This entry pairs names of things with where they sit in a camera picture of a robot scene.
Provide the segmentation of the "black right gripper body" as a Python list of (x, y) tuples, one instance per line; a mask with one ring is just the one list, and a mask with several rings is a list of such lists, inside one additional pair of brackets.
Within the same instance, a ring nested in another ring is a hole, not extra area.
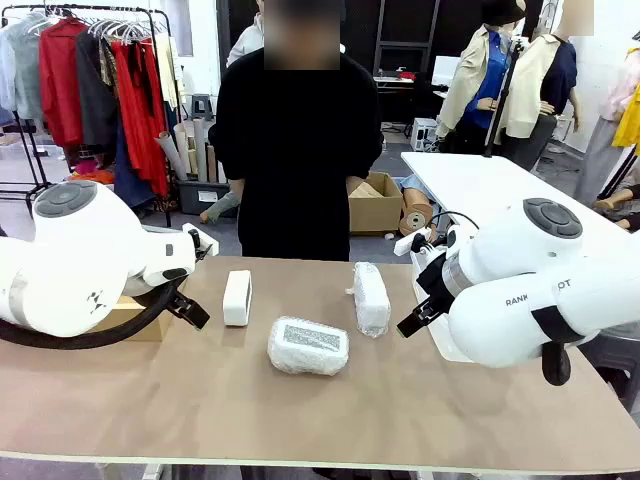
[(420, 306), (428, 305), (430, 308), (449, 308), (454, 295), (449, 291), (443, 279), (443, 269), (448, 261), (445, 253), (438, 254), (427, 263), (425, 269), (417, 277), (416, 283), (427, 295)]

